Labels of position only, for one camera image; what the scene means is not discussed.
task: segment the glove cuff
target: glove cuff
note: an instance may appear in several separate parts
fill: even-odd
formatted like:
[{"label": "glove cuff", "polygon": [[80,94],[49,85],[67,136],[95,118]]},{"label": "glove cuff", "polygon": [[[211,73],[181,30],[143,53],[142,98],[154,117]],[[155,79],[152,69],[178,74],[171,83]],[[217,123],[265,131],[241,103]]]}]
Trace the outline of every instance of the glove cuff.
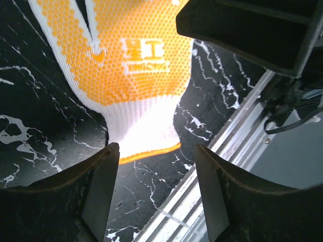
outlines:
[{"label": "glove cuff", "polygon": [[162,96],[110,105],[104,109],[109,143],[120,145],[120,164],[180,148],[173,125],[180,96]]}]

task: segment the gray floor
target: gray floor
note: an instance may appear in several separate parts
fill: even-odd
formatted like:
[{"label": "gray floor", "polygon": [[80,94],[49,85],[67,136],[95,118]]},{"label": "gray floor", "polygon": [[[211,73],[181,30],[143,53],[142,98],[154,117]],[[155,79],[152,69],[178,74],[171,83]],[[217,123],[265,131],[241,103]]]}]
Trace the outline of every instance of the gray floor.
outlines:
[{"label": "gray floor", "polygon": [[[323,183],[322,121],[277,134],[251,173],[282,185],[303,189]],[[287,123],[296,121],[292,114]]]}]

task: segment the screw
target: screw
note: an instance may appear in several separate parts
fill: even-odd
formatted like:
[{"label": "screw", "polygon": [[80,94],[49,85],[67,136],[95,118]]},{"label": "screw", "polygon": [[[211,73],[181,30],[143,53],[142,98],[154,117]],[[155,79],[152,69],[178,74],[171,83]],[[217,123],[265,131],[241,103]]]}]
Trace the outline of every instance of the screw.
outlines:
[{"label": "screw", "polygon": [[268,145],[271,142],[270,138],[265,139],[264,143]]}]

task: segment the orange and white glove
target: orange and white glove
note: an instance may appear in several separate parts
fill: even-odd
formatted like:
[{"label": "orange and white glove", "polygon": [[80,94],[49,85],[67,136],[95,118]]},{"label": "orange and white glove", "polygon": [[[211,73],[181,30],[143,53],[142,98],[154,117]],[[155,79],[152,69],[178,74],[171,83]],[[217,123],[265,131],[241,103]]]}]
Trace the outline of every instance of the orange and white glove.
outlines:
[{"label": "orange and white glove", "polygon": [[191,73],[192,39],[175,17],[188,0],[28,0],[81,102],[106,121],[120,164],[180,147],[174,112]]}]

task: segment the black marble surface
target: black marble surface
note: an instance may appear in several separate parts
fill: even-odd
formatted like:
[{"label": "black marble surface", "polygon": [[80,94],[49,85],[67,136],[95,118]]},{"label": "black marble surface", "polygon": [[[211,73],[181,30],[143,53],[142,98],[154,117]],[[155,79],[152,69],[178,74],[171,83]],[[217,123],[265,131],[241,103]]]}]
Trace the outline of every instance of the black marble surface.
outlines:
[{"label": "black marble surface", "polygon": [[[93,155],[107,143],[107,130],[68,86],[28,2],[1,6],[0,187],[9,188]],[[265,72],[199,40],[192,54],[190,84],[174,115],[182,148],[119,167],[106,241],[131,241],[140,232],[191,168],[194,145],[215,137]]]}]

